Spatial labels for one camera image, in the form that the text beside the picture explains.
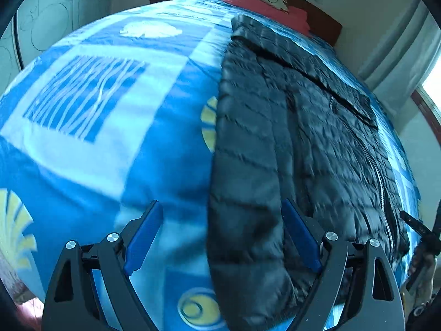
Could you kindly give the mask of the person's right hand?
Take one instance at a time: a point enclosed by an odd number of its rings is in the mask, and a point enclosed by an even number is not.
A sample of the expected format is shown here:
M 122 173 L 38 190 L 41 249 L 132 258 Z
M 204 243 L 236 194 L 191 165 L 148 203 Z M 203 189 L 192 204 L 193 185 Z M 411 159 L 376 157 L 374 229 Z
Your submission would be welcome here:
M 414 309 L 426 306 L 431 301 L 436 268 L 437 257 L 427 252 L 423 243 L 419 242 L 411 258 L 406 283 L 400 289 L 406 321 Z M 417 282 L 413 284 L 413 292 L 411 292 L 407 284 L 414 273 L 417 273 Z

